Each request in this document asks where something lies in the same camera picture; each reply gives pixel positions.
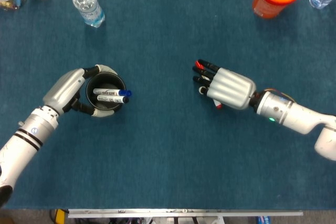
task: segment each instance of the pen holder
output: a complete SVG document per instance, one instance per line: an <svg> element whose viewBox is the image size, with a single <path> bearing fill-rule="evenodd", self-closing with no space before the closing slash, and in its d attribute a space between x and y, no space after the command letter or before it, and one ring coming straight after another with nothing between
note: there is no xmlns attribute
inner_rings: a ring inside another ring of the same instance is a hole
<svg viewBox="0 0 336 224"><path fill-rule="evenodd" d="M94 98L93 89L121 89L125 90L126 86L123 80L114 73L102 72L92 77L86 86L86 97L95 108L104 111L114 110L117 112L121 109L122 103L102 102Z"/></svg>

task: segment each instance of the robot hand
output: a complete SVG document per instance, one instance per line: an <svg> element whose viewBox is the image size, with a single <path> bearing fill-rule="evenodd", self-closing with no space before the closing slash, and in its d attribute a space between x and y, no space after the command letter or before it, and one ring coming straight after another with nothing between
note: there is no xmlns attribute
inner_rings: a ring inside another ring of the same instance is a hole
<svg viewBox="0 0 336 224"><path fill-rule="evenodd" d="M205 69L193 67L201 75L194 76L193 80L203 85L199 92L207 97L237 110L246 109L250 105L257 114L301 134L308 134L318 124L325 124L315 144L315 150L336 161L335 116L307 109L290 98L286 99L267 90L258 93L252 80L205 60L198 60L198 63Z"/></svg>
<svg viewBox="0 0 336 224"><path fill-rule="evenodd" d="M100 72L116 74L104 65L66 73L44 96L44 106L35 109L24 123L19 123L20 128L0 150L0 207L9 200L20 173L56 129L61 115L70 109L98 117L114 113L79 102L79 90L85 80Z"/></svg>

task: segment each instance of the blue tablecloth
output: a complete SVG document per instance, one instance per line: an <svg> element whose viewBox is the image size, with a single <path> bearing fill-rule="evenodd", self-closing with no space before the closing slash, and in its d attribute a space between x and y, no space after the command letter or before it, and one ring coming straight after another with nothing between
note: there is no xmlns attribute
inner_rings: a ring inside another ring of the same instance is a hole
<svg viewBox="0 0 336 224"><path fill-rule="evenodd" d="M0 11L1 146L69 70L108 65L133 91L110 118L62 116L7 207L336 208L336 163L313 148L321 126L300 135L252 109L217 111L192 81L204 58L335 113L336 4L298 0L264 20L252 1L99 0L98 29L71 0Z"/></svg>

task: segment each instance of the container label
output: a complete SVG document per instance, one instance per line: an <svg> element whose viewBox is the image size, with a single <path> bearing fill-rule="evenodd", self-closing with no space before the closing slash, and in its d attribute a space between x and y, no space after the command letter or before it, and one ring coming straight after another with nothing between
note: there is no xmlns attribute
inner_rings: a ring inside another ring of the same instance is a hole
<svg viewBox="0 0 336 224"><path fill-rule="evenodd" d="M93 22L93 21L100 18L101 12L102 12L102 10L101 10L101 8L98 4L97 8L94 11L92 11L90 13L82 13L82 12L80 12L80 13L81 13L82 17L85 19L85 21Z"/></svg>

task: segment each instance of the floor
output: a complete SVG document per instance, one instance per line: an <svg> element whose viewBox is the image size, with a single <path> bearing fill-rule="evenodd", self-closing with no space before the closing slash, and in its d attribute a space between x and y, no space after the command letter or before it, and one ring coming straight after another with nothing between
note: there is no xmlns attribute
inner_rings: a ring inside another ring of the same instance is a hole
<svg viewBox="0 0 336 224"><path fill-rule="evenodd" d="M0 209L0 218L10 217L14 224L52 224L47 210L7 210ZM92 219L95 223L109 223L109 219ZM253 217L224 218L225 224L255 224ZM66 224L73 224L73 219L67 219ZM336 211L305 211L303 216L272 217L272 224L335 224Z"/></svg>

